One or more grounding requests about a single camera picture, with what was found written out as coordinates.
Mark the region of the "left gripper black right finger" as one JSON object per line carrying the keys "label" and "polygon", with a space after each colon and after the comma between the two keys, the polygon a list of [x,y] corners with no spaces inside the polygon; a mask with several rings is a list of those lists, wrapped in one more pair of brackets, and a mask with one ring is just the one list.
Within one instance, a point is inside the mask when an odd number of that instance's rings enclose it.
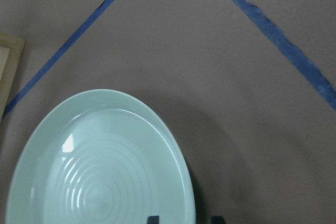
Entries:
{"label": "left gripper black right finger", "polygon": [[223,216],[211,216],[211,224],[226,224]]}

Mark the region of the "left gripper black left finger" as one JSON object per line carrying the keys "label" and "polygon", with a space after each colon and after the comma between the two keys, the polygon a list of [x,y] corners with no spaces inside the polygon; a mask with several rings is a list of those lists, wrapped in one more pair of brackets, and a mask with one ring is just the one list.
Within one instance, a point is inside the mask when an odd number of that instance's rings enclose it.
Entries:
{"label": "left gripper black left finger", "polygon": [[147,224],[159,224],[160,223],[160,216],[148,216]]}

